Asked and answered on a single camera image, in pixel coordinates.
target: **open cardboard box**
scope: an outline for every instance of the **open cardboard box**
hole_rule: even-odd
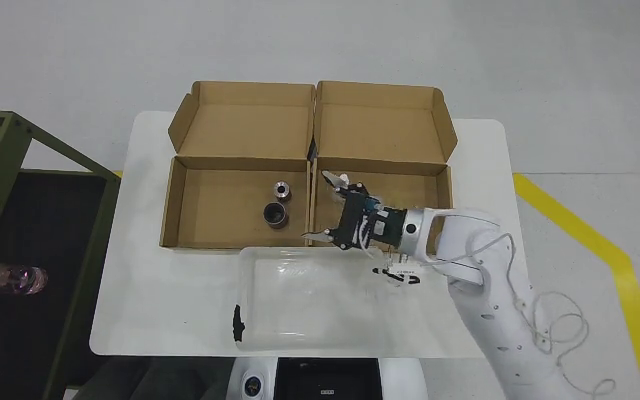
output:
[[[160,245],[304,246],[308,230],[313,85],[196,82],[176,112]],[[271,229],[264,206],[286,181],[288,225]]]
[[[310,227],[338,226],[343,204],[320,171],[346,173],[393,208],[451,208],[447,160],[458,140],[439,89],[320,82]]]

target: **bottle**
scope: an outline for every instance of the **bottle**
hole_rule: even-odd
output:
[[[47,279],[42,268],[0,263],[0,294],[38,293],[47,285]]]

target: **metal nut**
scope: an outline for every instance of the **metal nut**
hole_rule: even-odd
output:
[[[276,182],[276,184],[273,185],[273,194],[281,203],[286,203],[291,200],[291,188],[285,181]]]

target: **white table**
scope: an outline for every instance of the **white table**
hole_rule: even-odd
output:
[[[385,312],[397,323],[389,346],[240,352],[232,335],[236,252],[158,245],[174,149],[173,113],[143,112],[134,122],[91,332],[91,349],[109,355],[482,357],[435,273],[411,287],[389,285]],[[502,124],[454,120],[459,143],[452,167],[455,207],[498,216],[514,236],[514,268],[526,273],[522,232]]]

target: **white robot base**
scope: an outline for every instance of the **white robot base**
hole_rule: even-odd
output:
[[[428,400],[415,358],[237,358],[227,400]]]

